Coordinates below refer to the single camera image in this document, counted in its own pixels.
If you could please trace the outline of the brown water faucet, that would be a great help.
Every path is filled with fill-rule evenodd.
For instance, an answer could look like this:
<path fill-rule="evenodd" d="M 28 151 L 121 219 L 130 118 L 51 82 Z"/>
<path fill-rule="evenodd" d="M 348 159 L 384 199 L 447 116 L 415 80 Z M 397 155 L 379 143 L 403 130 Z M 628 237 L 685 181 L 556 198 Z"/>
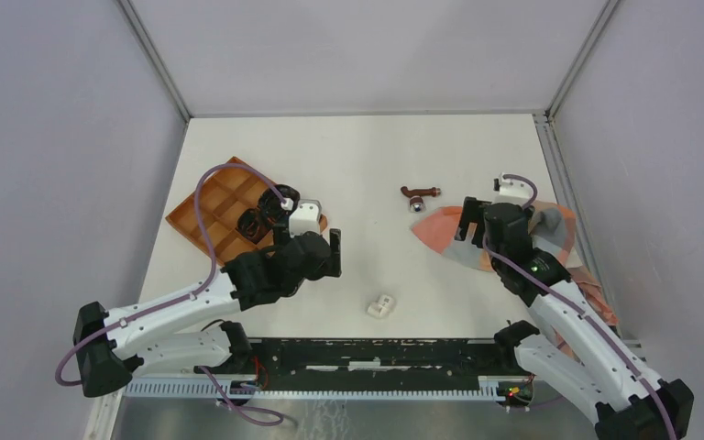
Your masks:
<path fill-rule="evenodd" d="M 412 213 L 422 213 L 425 210 L 425 197 L 438 197 L 442 193 L 438 187 L 410 189 L 407 186 L 402 186 L 400 192 L 408 199 L 409 209 Z"/>

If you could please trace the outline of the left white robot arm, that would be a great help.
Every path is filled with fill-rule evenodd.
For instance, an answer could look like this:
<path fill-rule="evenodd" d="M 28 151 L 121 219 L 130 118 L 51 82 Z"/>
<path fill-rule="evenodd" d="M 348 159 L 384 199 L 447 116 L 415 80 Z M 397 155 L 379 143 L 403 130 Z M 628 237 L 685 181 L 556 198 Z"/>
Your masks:
<path fill-rule="evenodd" d="M 223 366 L 245 370 L 252 352 L 240 324 L 197 333 L 188 327 L 293 296 L 305 281 L 341 275 L 341 232 L 307 232 L 249 251 L 210 279 L 151 302 L 105 309 L 90 302 L 77 313 L 71 357 L 87 398 L 118 391 L 135 377 L 172 369 Z"/>

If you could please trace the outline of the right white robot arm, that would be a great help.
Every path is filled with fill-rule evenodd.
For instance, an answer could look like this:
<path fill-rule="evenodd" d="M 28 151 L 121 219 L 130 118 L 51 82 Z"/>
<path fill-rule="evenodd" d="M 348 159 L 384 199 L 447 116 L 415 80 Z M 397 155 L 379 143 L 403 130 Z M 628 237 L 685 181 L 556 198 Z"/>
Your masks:
<path fill-rule="evenodd" d="M 599 439 L 682 439 L 694 394 L 667 381 L 605 325 L 568 270 L 536 247 L 531 207 L 465 199 L 455 239 L 474 234 L 503 286 L 532 318 L 501 329 L 492 350 L 505 374 L 521 369 L 545 381 L 593 424 Z"/>

